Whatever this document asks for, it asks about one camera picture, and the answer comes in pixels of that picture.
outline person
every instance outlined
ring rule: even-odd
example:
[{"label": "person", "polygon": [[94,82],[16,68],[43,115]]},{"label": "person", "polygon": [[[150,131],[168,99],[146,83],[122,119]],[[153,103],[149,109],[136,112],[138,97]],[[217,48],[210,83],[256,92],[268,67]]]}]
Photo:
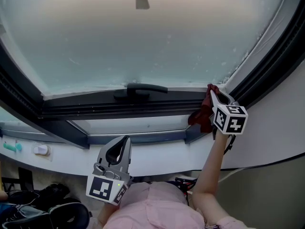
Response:
[{"label": "person", "polygon": [[215,198],[228,136],[217,130],[215,142],[193,188],[193,208],[184,194],[166,182],[135,183],[119,206],[105,204],[98,221],[104,229],[246,229]]}]

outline window handle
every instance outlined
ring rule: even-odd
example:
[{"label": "window handle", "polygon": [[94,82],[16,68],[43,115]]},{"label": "window handle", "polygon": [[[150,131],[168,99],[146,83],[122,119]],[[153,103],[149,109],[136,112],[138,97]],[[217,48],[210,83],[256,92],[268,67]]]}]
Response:
[{"label": "window handle", "polygon": [[116,90],[113,94],[115,100],[146,100],[149,98],[148,91],[167,93],[168,89],[164,86],[129,83],[126,89]]}]

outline fiducial marker cube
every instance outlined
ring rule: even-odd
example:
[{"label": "fiducial marker cube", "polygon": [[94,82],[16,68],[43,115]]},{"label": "fiducial marker cube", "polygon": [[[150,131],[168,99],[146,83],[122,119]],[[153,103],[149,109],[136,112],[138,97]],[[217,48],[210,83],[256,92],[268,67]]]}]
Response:
[{"label": "fiducial marker cube", "polygon": [[223,133],[241,135],[248,120],[248,113],[243,106],[217,104],[214,124]]}]

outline pink shirt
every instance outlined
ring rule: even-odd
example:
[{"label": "pink shirt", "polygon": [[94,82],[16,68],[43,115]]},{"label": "pink shirt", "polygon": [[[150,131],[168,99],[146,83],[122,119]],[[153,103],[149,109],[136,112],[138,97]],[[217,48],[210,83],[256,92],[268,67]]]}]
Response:
[{"label": "pink shirt", "polygon": [[[221,219],[221,229],[247,229],[232,217]],[[104,229],[204,229],[204,218],[187,206],[184,194],[166,182],[133,184],[122,198],[120,209]]]}]

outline frosted glass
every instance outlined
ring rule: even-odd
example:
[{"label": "frosted glass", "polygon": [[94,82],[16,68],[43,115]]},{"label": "frosted glass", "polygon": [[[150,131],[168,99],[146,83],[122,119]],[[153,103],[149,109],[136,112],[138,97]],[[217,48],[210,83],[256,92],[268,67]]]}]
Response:
[{"label": "frosted glass", "polygon": [[28,132],[39,132],[33,127],[25,124],[21,120],[17,119],[6,110],[0,107],[0,129],[14,130],[14,131],[28,131]]},{"label": "frosted glass", "polygon": [[128,134],[185,130],[188,115],[124,118],[107,120],[74,120],[88,134]]},{"label": "frosted glass", "polygon": [[225,83],[282,0],[0,0],[3,43],[45,95]]}]

